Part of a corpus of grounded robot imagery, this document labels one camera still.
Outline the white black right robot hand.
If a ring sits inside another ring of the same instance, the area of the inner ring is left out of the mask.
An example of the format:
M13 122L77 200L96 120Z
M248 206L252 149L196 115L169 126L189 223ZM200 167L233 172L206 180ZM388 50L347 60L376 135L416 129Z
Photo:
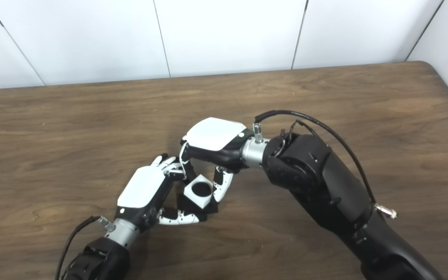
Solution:
M233 174L249 168L242 151L251 137L252 131L242 123L209 117L192 126L181 139L180 156L185 165L193 158L220 168L214 179L216 202L224 198Z

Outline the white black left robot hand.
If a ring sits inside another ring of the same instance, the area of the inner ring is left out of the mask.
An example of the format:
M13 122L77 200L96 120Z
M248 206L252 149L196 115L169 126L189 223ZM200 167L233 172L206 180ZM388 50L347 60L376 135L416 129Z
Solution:
M173 226L207 221L206 214L163 208L174 183L185 179L183 163L168 154L159 155L151 164L138 168L117 199L115 229L131 228L142 233L158 224Z

